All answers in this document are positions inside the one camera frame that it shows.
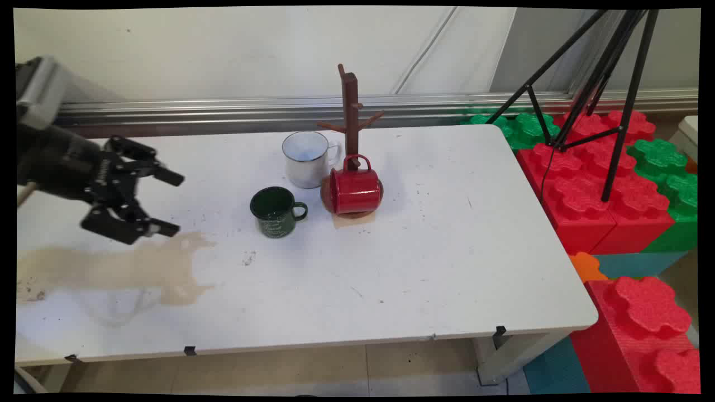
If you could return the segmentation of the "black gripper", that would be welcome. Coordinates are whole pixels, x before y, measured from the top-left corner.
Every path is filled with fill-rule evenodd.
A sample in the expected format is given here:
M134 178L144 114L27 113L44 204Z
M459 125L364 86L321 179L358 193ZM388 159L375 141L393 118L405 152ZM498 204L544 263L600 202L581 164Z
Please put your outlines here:
M148 216L137 203L137 178L146 176L172 186L185 180L159 161L155 148L135 140L112 136L100 146L56 125L16 126L17 185L92 204L80 222L85 231L126 245L177 235L180 226Z

